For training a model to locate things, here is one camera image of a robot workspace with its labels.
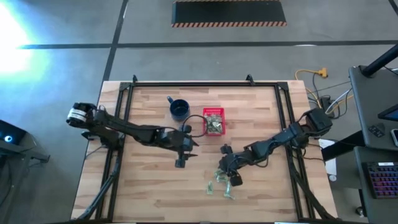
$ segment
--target table leg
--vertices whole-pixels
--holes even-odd
[[[344,153],[351,152],[355,146],[365,146],[362,131],[356,133],[322,149],[324,161],[334,159]]]

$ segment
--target small item in basket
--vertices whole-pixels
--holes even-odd
[[[223,133],[223,118],[219,114],[212,114],[208,116],[205,114],[205,118],[208,123],[207,133],[210,134],[221,134]]]

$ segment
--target white device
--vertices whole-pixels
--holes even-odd
[[[391,130],[391,135],[394,140],[394,144],[398,147],[398,129]]]

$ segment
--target black desk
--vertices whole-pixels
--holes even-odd
[[[378,149],[387,149],[398,152],[394,145],[390,131],[398,128],[398,122],[379,119],[377,115],[398,104],[398,75],[386,69],[375,73],[374,78],[366,78],[359,67],[349,70],[349,78],[358,109],[359,121],[362,130],[354,133],[336,144],[322,150],[324,160],[336,158],[339,155],[350,152],[354,146],[367,146]],[[368,128],[372,125],[382,124],[385,135],[376,137]]]
[[[361,164],[363,162],[398,161],[398,152],[368,147],[354,147],[354,153],[361,179],[364,208],[369,222],[377,224],[395,223],[398,220],[398,199],[374,199],[366,182]]]

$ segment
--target black floor stripe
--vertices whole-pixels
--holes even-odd
[[[18,49],[107,49],[112,44],[28,44]]]
[[[395,45],[398,40],[349,40],[349,41],[270,41],[270,42],[175,42],[118,44],[119,49],[150,49],[172,47],[285,47],[285,46],[350,46],[350,45]]]
[[[394,0],[388,0],[390,2],[391,7],[393,8],[393,10],[396,12],[397,16],[398,16],[398,6],[396,4],[396,2]]]
[[[123,27],[124,12],[126,11],[128,2],[129,0],[123,0],[122,7],[120,8],[118,23],[116,25],[116,29],[113,35],[112,47],[111,50],[109,51],[108,61],[106,62],[105,71],[102,78],[103,82],[108,81],[109,77],[111,76],[111,70],[113,66],[114,57],[116,55],[117,44],[119,42],[120,33]]]

